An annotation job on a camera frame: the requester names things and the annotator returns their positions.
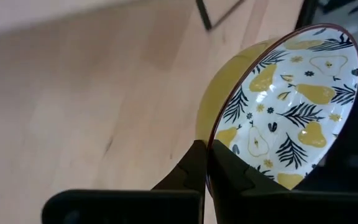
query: wooden floor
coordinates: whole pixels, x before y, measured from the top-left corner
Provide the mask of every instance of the wooden floor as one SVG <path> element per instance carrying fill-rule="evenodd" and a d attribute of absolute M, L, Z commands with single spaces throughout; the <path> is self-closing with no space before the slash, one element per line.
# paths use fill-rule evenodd
<path fill-rule="evenodd" d="M 207 33 L 194 0 L 141 1 L 0 35 L 0 223 L 39 223 L 65 189 L 153 187 L 216 71 L 291 31 L 300 6 L 246 0 Z M 205 212 L 216 222 L 209 197 Z"/>

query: bowl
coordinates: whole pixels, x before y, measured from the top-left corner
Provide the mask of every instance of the bowl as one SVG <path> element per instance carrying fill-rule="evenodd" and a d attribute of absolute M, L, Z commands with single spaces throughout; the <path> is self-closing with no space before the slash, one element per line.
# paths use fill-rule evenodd
<path fill-rule="evenodd" d="M 255 44 L 207 87 L 196 138 L 220 140 L 293 189 L 335 142 L 357 95 L 358 47 L 342 27 L 317 24 Z"/>

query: yellow bowl exterior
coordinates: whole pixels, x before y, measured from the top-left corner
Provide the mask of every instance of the yellow bowl exterior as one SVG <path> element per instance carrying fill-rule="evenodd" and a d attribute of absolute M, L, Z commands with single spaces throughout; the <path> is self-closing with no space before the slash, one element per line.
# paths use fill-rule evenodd
<path fill-rule="evenodd" d="M 217 72 L 204 92 L 198 108 L 196 139 L 203 140 L 208 145 L 216 118 L 230 92 L 251 64 L 278 40 L 270 39 L 246 48 Z"/>

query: pear illustration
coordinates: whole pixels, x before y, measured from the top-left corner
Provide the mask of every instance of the pear illustration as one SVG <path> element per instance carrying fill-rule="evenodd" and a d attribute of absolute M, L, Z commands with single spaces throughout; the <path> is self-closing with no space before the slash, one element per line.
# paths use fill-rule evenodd
<path fill-rule="evenodd" d="M 321 125 L 316 121 L 308 123 L 306 128 L 299 132 L 298 139 L 303 144 L 314 147 L 324 147 L 327 144 L 321 132 Z"/>
<path fill-rule="evenodd" d="M 326 86 L 317 86 L 317 85 L 308 85 L 308 84 L 298 84 L 289 86 L 294 86 L 297 92 L 304 95 L 312 103 L 318 105 L 325 105 L 331 102 L 332 98 L 335 96 L 336 92 Z"/>
<path fill-rule="evenodd" d="M 262 137 L 262 135 L 260 135 L 258 128 L 254 126 L 254 122 L 251 121 L 250 124 L 252 127 L 249 129 L 248 133 L 249 153 L 254 157 L 266 155 L 269 152 L 269 145 Z"/>
<path fill-rule="evenodd" d="M 290 39 L 284 43 L 284 47 L 288 50 L 301 50 L 308 49 L 309 47 L 319 46 L 322 43 L 322 40 L 297 41 L 295 39 Z"/>
<path fill-rule="evenodd" d="M 273 83 L 273 74 L 277 65 L 267 65 L 249 84 L 249 90 L 253 92 L 267 91 Z"/>
<path fill-rule="evenodd" d="M 310 59 L 310 64 L 316 67 L 323 75 L 335 78 L 341 73 L 341 68 L 347 63 L 347 57 L 343 55 L 319 56 Z"/>
<path fill-rule="evenodd" d="M 239 124 L 238 128 L 231 127 L 226 130 L 218 131 L 215 136 L 215 139 L 221 141 L 226 147 L 230 148 L 230 142 L 234 139 L 237 134 L 237 130 L 241 128 Z"/>
<path fill-rule="evenodd" d="M 277 174 L 277 182 L 290 190 L 297 186 L 302 180 L 303 177 L 299 174 Z"/>

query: bowl rim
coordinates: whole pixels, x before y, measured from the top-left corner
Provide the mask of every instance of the bowl rim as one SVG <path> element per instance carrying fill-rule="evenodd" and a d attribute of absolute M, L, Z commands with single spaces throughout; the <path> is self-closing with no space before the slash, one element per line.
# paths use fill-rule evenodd
<path fill-rule="evenodd" d="M 209 135 L 208 138 L 208 143 L 206 146 L 207 149 L 207 153 L 210 151 L 210 149 L 212 148 L 212 144 L 214 141 L 214 137 L 216 134 L 216 130 L 218 128 L 219 122 L 222 119 L 222 115 L 224 113 L 224 109 L 226 109 L 227 104 L 229 103 L 230 99 L 232 98 L 232 96 L 235 94 L 236 90 L 239 88 L 239 86 L 244 82 L 244 80 L 248 77 L 248 75 L 251 73 L 252 69 L 259 63 L 259 61 L 261 61 L 266 55 L 268 55 L 272 50 L 276 49 L 279 45 L 281 45 L 282 43 L 284 43 L 285 41 L 287 41 L 288 39 L 291 39 L 294 36 L 297 36 L 303 32 L 306 32 L 308 30 L 312 30 L 312 29 L 317 29 L 317 28 L 332 28 L 332 29 L 336 29 L 344 34 L 346 34 L 348 36 L 348 38 L 351 39 L 352 43 L 354 44 L 354 48 L 357 52 L 357 59 L 358 59 L 358 45 L 357 42 L 355 40 L 355 38 L 352 36 L 352 34 L 347 31 L 345 28 L 336 25 L 336 24 L 330 24 L 330 23 L 320 23 L 320 24 L 313 24 L 313 25 L 309 25 L 309 26 L 304 26 L 302 28 L 299 28 L 297 30 L 292 31 L 291 33 L 281 37 L 280 39 L 278 39 L 276 42 L 274 42 L 274 44 L 272 44 L 270 47 L 268 47 L 267 49 L 265 49 L 247 68 L 247 70 L 241 75 L 240 79 L 237 81 L 237 83 L 234 85 L 234 87 L 232 88 L 232 90 L 230 91 L 230 94 L 228 94 L 227 98 L 225 99 L 221 109 L 219 110 L 219 113 L 215 119 L 215 122 L 213 124 L 212 130 L 211 130 L 211 134 Z M 356 88 L 356 96 L 354 101 L 356 102 L 357 96 L 358 96 L 358 85 Z M 354 103 L 352 104 L 350 110 L 349 110 L 349 114 L 352 113 L 352 110 L 354 108 Z M 338 132 L 338 136 L 342 133 L 342 130 L 344 129 L 344 127 L 341 128 L 341 130 Z M 207 188 L 212 196 L 212 191 L 211 191 L 211 184 L 210 184 L 210 179 L 209 179 L 209 174 L 208 174 L 208 170 L 206 173 L 206 185 Z"/>

